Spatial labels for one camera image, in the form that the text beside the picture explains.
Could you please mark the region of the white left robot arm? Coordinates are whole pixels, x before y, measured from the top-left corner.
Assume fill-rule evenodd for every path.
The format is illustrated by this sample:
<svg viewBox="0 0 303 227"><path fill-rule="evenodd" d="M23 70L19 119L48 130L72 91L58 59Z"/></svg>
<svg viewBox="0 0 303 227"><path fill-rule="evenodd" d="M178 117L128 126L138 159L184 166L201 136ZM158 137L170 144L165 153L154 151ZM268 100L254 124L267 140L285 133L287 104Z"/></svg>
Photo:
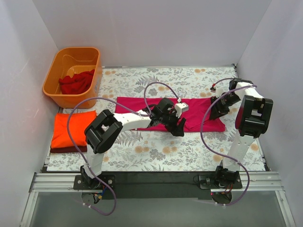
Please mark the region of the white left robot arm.
<svg viewBox="0 0 303 227"><path fill-rule="evenodd" d="M162 98L158 104L148 105L134 113L102 111L84 131L90 148L86 164L80 168L83 182L90 189L100 187L104 153L113 146L120 133L161 124L173 136L183 137L186 119L182 114L188 110L188 104L180 100L174 104L168 98Z"/></svg>

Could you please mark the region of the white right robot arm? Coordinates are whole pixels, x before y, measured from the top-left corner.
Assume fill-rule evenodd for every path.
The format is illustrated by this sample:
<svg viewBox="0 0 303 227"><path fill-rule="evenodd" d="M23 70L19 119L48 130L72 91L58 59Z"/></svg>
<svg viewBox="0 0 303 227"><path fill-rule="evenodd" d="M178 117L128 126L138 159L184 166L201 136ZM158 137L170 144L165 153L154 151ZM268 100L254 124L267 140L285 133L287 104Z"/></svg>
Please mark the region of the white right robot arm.
<svg viewBox="0 0 303 227"><path fill-rule="evenodd" d="M209 120L215 120L227 115L229 107L237 102L241 106L236 116L236 133L231 148L220 165L216 168L214 183L219 188L233 186L240 181L239 163L244 159L250 145L264 134L269 126L273 108L273 100L264 98L256 91L256 86L249 80L234 78L229 82L229 93L222 89L210 90L215 92L211 97L211 111Z"/></svg>

